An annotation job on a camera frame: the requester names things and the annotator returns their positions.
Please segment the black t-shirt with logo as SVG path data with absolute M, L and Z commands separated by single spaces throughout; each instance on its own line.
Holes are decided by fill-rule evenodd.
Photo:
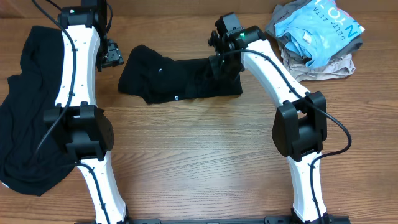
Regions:
M 239 72 L 218 68 L 221 58 L 172 60 L 145 45 L 133 48 L 118 92 L 140 96 L 148 104 L 243 93 Z

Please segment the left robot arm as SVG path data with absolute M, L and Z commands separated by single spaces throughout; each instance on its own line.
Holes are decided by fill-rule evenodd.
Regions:
M 111 164 L 114 131 L 96 104 L 95 74 L 122 65 L 119 47 L 107 34 L 113 12 L 106 0 L 63 7 L 54 23 L 63 37 L 62 81 L 55 106 L 45 110 L 46 137 L 82 173 L 95 208 L 95 223 L 129 223 Z

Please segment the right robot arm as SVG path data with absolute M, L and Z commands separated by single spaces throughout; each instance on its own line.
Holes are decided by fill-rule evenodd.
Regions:
M 327 137 L 325 97 L 311 93 L 283 66 L 258 26 L 244 28 L 233 12 L 215 23 L 208 44 L 213 78 L 235 79 L 250 71 L 271 97 L 276 108 L 272 139 L 287 158 L 294 188 L 292 223 L 328 223 L 322 199 L 321 156 Z

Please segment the beige folded garment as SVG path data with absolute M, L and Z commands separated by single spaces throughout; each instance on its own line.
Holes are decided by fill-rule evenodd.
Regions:
M 278 43 L 284 67 L 297 80 L 329 80 L 346 78 L 354 73 L 356 67 L 352 54 L 359 49 L 357 44 L 349 47 L 348 53 L 333 56 L 323 67 L 315 69 L 308 68 L 304 60 L 294 52 L 289 51 L 282 43 Z

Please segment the black shirt left pile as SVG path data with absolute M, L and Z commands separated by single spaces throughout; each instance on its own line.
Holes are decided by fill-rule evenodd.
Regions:
M 9 93 L 1 105 L 1 182 L 41 196 L 73 170 L 53 138 L 43 140 L 44 111 L 53 108 L 62 78 L 62 32 L 33 26 L 20 66 L 21 74 L 7 79 Z

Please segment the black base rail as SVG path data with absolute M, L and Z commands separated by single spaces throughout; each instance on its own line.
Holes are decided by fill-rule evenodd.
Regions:
M 290 216 L 268 216 L 264 218 L 249 219 L 209 219 L 209 220 L 160 220 L 160 219 L 135 219 L 129 224 L 290 224 Z

